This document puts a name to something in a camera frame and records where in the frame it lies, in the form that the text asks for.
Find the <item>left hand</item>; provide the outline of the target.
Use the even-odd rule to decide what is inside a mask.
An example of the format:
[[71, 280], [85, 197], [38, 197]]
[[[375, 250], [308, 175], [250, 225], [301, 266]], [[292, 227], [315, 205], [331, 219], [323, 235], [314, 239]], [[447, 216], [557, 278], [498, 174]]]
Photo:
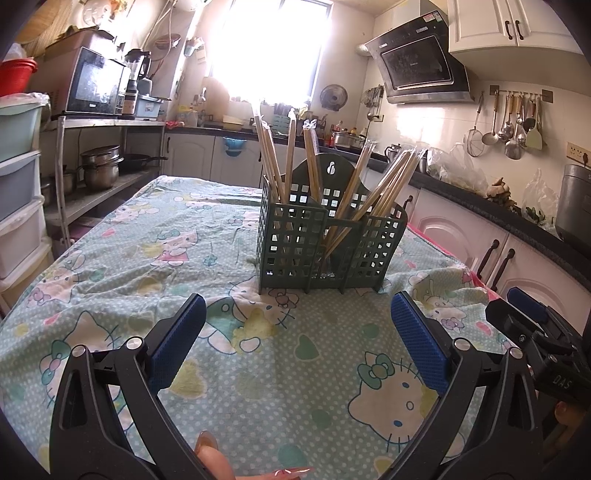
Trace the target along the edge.
[[218, 480], [291, 480], [301, 479], [312, 471], [311, 467], [288, 467], [259, 475], [238, 476], [233, 471], [228, 458], [218, 449], [217, 440], [208, 431], [202, 431], [198, 435], [194, 453]]

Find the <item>right hand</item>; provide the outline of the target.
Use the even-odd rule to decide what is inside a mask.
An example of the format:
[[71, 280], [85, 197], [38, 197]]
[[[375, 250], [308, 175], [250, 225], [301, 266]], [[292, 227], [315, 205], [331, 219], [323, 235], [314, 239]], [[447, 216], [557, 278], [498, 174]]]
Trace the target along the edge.
[[587, 411], [578, 405], [559, 401], [550, 416], [550, 433], [543, 442], [543, 456], [549, 460], [565, 450], [580, 427]]

